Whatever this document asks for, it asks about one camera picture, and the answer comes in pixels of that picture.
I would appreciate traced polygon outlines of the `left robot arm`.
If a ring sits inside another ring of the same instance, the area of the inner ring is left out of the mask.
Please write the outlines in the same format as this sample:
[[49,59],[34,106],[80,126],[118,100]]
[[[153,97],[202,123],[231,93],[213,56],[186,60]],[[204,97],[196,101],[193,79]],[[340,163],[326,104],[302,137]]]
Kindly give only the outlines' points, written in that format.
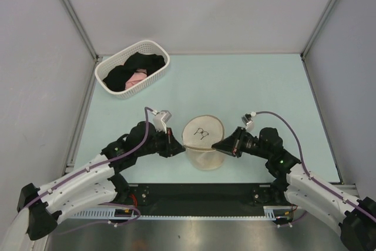
[[81,168],[40,187],[33,183],[25,185],[17,211],[28,211],[26,234],[30,240],[38,240],[82,209],[103,203],[125,203],[130,190],[120,174],[123,170],[135,165],[142,156],[158,154],[169,158],[184,151],[171,128],[158,131],[150,122],[139,122]]

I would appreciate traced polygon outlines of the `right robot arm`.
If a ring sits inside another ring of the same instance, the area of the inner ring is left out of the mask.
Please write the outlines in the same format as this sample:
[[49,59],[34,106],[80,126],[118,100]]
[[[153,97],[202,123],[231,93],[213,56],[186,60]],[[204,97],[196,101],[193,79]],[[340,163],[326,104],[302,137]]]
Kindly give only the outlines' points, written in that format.
[[258,137],[238,127],[213,149],[233,157],[243,153],[266,159],[274,176],[271,198],[303,208],[337,235],[348,250],[375,250],[375,200],[360,199],[321,180],[304,168],[303,162],[283,147],[275,128],[263,128]]

